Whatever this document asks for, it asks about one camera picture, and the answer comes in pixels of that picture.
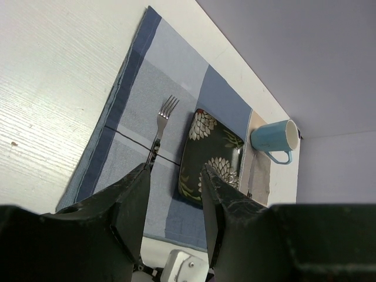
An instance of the placemat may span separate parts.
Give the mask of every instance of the placemat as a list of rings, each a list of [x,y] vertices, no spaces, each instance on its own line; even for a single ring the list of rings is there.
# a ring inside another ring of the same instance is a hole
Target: placemat
[[[151,7],[57,210],[102,190],[146,161],[157,132],[157,113],[170,95],[180,102],[164,130],[152,170],[144,233],[206,250],[202,207],[184,199],[177,188],[193,113],[201,108],[248,140],[252,109]]]

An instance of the fork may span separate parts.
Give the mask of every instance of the fork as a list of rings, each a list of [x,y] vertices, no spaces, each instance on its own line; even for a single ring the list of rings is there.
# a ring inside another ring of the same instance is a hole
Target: fork
[[[168,98],[168,100],[160,108],[160,111],[157,116],[158,131],[154,138],[152,149],[146,161],[146,163],[150,165],[150,169],[153,168],[155,158],[157,158],[157,154],[158,154],[159,147],[160,147],[160,140],[162,139],[163,131],[165,130],[165,127],[167,125],[167,122],[169,121],[170,115],[173,109],[178,104],[178,102],[179,100],[171,95],[170,98]]]

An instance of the mug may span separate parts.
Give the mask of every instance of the mug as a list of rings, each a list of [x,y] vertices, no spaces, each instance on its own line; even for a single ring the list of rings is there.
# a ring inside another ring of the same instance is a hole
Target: mug
[[[299,136],[296,124],[291,120],[263,125],[251,133],[251,144],[256,150],[264,152],[272,161],[288,165],[293,161],[291,151],[298,146]],[[284,151],[287,162],[280,162],[270,152]]]

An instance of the table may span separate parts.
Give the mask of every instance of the table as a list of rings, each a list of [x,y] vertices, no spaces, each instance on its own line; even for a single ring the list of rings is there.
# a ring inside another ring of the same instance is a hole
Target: table
[[[194,0],[5,0],[0,20],[0,204],[55,211],[148,5],[266,122],[288,119]],[[294,151],[288,166],[272,163],[268,205],[296,201],[298,156],[299,150]],[[172,249],[152,239],[144,239],[142,246],[151,266],[164,266]]]

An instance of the fork tine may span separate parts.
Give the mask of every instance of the fork tine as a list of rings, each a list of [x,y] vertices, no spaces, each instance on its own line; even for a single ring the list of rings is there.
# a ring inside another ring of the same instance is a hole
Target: fork tine
[[[163,116],[164,117],[166,117],[167,113],[169,112],[169,109],[175,103],[175,100],[176,100],[176,98],[174,96],[172,96],[172,99],[170,100],[170,102],[168,103],[168,105],[166,105],[165,110],[163,111]]]
[[[178,99],[175,99],[175,103],[171,106],[171,108],[169,108],[168,110],[168,113],[167,113],[167,118],[170,117],[172,111],[174,110],[174,108],[176,107],[176,105],[178,104],[179,100]]]
[[[164,115],[164,113],[165,113],[165,111],[166,111],[166,109],[167,109],[167,107],[168,107],[168,105],[171,103],[171,101],[172,101],[172,95],[167,99],[167,101],[165,101],[165,103],[162,105],[162,107],[160,108],[160,111],[159,111],[159,114],[160,115]]]

